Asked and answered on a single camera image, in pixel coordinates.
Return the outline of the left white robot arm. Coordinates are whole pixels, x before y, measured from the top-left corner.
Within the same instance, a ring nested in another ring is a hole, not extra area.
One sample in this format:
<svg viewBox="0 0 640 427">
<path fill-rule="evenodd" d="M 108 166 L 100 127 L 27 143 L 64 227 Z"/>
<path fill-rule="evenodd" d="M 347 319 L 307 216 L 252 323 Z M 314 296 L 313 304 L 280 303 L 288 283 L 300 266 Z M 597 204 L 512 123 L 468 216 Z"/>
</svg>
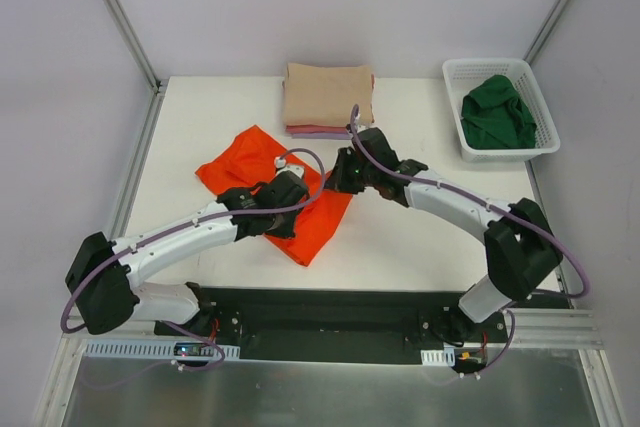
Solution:
<svg viewBox="0 0 640 427">
<path fill-rule="evenodd" d="M 193 282 L 155 284 L 151 277 L 187 257 L 264 234 L 294 237 L 296 218 L 309 198 L 302 166 L 279 168 L 268 183 L 233 187 L 196 213 L 137 236 L 108 240 L 86 237 L 65 284 L 92 335 L 115 330 L 129 320 L 169 321 L 188 335 L 211 324 L 206 298 Z"/>
</svg>

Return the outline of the orange t-shirt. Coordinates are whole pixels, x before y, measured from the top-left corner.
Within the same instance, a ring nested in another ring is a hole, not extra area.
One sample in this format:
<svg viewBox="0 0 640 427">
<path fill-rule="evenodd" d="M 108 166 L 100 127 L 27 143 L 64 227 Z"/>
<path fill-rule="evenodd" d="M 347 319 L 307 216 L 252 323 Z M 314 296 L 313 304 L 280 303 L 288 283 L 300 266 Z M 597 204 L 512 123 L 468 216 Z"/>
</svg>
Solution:
<svg viewBox="0 0 640 427">
<path fill-rule="evenodd" d="M 195 175 L 215 195 L 233 187 L 252 187 L 275 175 L 275 159 L 287 148 L 254 125 L 239 133 L 214 160 L 201 165 Z M 305 207 L 296 219 L 295 237 L 267 239 L 294 262 L 307 267 L 336 233 L 352 196 L 329 190 Z"/>
</svg>

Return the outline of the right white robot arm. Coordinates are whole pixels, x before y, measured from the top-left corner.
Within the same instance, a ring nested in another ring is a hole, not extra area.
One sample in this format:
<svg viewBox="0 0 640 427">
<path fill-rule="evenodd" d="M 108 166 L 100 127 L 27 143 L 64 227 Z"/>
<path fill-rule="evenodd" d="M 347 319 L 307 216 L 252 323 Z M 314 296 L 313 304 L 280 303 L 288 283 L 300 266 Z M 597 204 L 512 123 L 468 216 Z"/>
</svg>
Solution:
<svg viewBox="0 0 640 427">
<path fill-rule="evenodd" d="M 406 208 L 432 214 L 470 234 L 485 249 L 487 274 L 459 299 L 452 334 L 473 341 L 494 312 L 527 299 L 560 265 L 563 254 L 539 205 L 496 201 L 469 192 L 414 159 L 401 160 L 378 128 L 358 132 L 337 151 L 325 188 L 359 194 L 368 188 Z"/>
</svg>

